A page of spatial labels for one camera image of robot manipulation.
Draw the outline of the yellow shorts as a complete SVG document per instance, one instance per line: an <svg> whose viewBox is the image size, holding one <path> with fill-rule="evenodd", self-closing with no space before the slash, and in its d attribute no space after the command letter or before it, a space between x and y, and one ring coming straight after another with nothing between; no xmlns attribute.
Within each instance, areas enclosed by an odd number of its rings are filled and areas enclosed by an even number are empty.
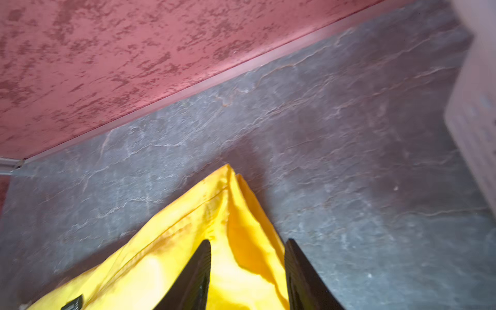
<svg viewBox="0 0 496 310"><path fill-rule="evenodd" d="M288 309L284 245L243 177L224 165L154 215L99 266L33 304L152 309L200 244L211 245L208 309Z"/></svg>

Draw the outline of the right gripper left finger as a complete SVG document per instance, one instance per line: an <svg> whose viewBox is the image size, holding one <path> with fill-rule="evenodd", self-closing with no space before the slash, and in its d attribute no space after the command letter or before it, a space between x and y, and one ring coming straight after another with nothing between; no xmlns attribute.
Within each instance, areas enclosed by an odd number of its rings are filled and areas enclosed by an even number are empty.
<svg viewBox="0 0 496 310"><path fill-rule="evenodd" d="M211 244L209 240L203 240L174 284L154 309L205 310L210 273Z"/></svg>

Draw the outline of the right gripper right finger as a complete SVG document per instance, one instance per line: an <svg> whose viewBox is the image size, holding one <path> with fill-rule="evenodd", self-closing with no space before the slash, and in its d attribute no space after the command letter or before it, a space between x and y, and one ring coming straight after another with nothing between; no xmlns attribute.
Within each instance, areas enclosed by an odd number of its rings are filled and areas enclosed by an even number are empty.
<svg viewBox="0 0 496 310"><path fill-rule="evenodd" d="M345 310L292 238L285 243L284 265L291 310Z"/></svg>

